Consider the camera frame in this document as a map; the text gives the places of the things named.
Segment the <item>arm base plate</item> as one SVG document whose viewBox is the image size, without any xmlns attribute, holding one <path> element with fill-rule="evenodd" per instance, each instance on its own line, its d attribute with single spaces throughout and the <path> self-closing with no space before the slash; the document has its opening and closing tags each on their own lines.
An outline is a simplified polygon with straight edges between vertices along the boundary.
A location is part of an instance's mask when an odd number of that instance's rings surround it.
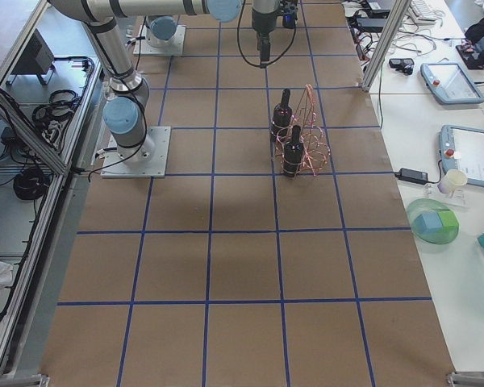
<svg viewBox="0 0 484 387">
<path fill-rule="evenodd" d="M 114 151 L 105 155 L 103 178 L 146 178 L 165 176 L 171 138 L 171 127 L 149 127 L 141 149 L 118 148 L 110 135 L 109 147 Z"/>
<path fill-rule="evenodd" d="M 147 28 L 143 25 L 139 29 L 138 35 L 144 37 L 144 40 L 137 40 L 133 50 L 134 55 L 140 56 L 181 56 L 183 54 L 186 27 L 178 25 L 177 30 L 170 40 L 160 40 L 152 35 L 147 34 Z"/>
</svg>

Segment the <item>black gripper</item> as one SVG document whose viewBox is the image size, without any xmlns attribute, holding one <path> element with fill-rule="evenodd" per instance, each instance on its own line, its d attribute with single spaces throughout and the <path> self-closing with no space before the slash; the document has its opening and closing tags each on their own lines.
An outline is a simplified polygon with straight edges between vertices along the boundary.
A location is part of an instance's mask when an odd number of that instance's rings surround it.
<svg viewBox="0 0 484 387">
<path fill-rule="evenodd" d="M 270 33 L 276 27 L 277 10 L 260 12 L 252 8 L 252 29 L 257 34 L 257 47 L 259 47 L 260 40 L 267 36 L 269 39 Z"/>
</svg>

